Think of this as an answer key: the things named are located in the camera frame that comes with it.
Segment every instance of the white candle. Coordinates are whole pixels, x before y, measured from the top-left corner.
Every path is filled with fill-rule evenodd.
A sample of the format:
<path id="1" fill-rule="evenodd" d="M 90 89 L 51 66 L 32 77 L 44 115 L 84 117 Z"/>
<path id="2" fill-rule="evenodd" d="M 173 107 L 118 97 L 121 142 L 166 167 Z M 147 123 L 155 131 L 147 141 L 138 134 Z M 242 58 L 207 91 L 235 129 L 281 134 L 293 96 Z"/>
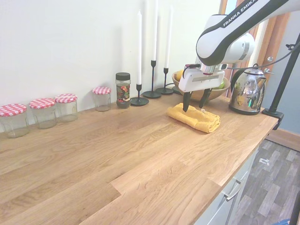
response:
<path id="1" fill-rule="evenodd" d="M 167 42 L 166 42 L 166 49 L 165 49 L 165 68 L 169 68 L 172 23 L 173 23 L 173 6 L 170 7 L 170 14 L 169 14 L 168 35 L 167 35 Z"/>
<path id="2" fill-rule="evenodd" d="M 137 51 L 137 80 L 136 84 L 142 84 L 142 14 L 137 14 L 138 19 L 138 51 Z"/>
<path id="3" fill-rule="evenodd" d="M 156 61 L 156 44 L 158 36 L 158 0 L 154 0 L 154 17 L 153 17 L 153 54 L 152 60 Z"/>

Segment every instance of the red gingham lid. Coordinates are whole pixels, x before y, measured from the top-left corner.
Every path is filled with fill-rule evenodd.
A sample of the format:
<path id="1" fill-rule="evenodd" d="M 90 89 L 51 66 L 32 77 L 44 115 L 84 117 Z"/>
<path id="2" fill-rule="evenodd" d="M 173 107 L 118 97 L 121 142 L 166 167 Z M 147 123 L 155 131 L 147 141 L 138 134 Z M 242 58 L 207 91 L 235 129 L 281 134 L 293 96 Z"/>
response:
<path id="1" fill-rule="evenodd" d="M 96 87 L 93 89 L 93 93 L 96 95 L 106 95 L 111 93 L 112 90 L 110 88 L 107 87 Z"/>
<path id="2" fill-rule="evenodd" d="M 62 94 L 54 98 L 57 103 L 70 103 L 77 100 L 77 96 L 74 94 Z"/>
<path id="3" fill-rule="evenodd" d="M 52 98 L 38 98 L 29 103 L 31 109 L 46 109 L 51 106 L 54 106 L 55 101 Z"/>
<path id="4" fill-rule="evenodd" d="M 22 104 L 10 104 L 0 107 L 0 116 L 16 116 L 26 111 L 26 106 Z"/>

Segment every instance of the kettle handle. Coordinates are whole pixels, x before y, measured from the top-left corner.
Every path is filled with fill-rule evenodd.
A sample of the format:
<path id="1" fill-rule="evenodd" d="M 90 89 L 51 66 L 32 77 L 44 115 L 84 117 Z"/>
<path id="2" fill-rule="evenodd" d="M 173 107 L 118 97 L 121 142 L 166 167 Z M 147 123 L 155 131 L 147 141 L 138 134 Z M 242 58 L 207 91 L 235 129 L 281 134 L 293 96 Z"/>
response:
<path id="1" fill-rule="evenodd" d="M 241 76 L 241 74 L 245 71 L 246 69 L 239 69 L 232 77 L 231 79 L 231 84 L 230 84 L 230 89 L 231 92 L 234 88 L 235 83 L 237 82 L 238 78 Z"/>

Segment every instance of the kettle base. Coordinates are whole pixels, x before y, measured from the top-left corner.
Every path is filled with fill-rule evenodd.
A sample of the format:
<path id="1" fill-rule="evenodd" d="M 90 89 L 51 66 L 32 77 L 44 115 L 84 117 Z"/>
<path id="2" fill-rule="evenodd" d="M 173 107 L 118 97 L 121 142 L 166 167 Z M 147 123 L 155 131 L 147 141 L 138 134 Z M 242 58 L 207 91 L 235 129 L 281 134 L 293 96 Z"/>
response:
<path id="1" fill-rule="evenodd" d="M 254 115 L 259 114 L 259 112 L 260 112 L 260 110 L 259 111 L 251 111 L 251 112 L 244 111 L 244 110 L 236 109 L 236 108 L 232 107 L 231 105 L 229 105 L 229 108 L 236 113 L 247 115 L 247 116 L 254 116 Z"/>

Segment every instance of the black candle holder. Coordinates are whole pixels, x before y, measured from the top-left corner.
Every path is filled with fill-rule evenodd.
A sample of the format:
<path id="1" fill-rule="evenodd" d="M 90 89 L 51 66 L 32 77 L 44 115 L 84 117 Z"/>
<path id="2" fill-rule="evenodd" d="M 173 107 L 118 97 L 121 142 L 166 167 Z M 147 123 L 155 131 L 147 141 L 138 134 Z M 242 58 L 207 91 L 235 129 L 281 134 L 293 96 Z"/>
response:
<path id="1" fill-rule="evenodd" d="M 156 66 L 156 60 L 151 60 L 151 66 L 152 66 L 152 88 L 150 91 L 144 92 L 142 95 L 146 98 L 160 98 L 161 94 L 153 90 L 153 84 L 154 84 L 154 68 Z"/>
<path id="2" fill-rule="evenodd" d="M 164 68 L 164 74 L 165 74 L 165 84 L 163 88 L 157 88 L 155 91 L 158 93 L 161 93 L 163 95 L 171 95 L 173 94 L 173 90 L 170 88 L 166 88 L 166 80 L 167 80 L 167 74 L 169 72 L 169 68 Z"/>
<path id="3" fill-rule="evenodd" d="M 178 95 L 181 95 L 180 91 L 179 91 L 179 88 L 178 87 L 172 87 L 172 90 L 175 94 L 178 94 Z"/>
<path id="4" fill-rule="evenodd" d="M 136 89 L 138 92 L 137 97 L 133 97 L 132 99 L 130 99 L 130 104 L 133 106 L 143 106 L 149 103 L 149 100 L 144 98 L 144 97 L 140 97 L 140 91 L 142 89 L 142 85 L 141 84 L 137 84 L 136 85 Z"/>

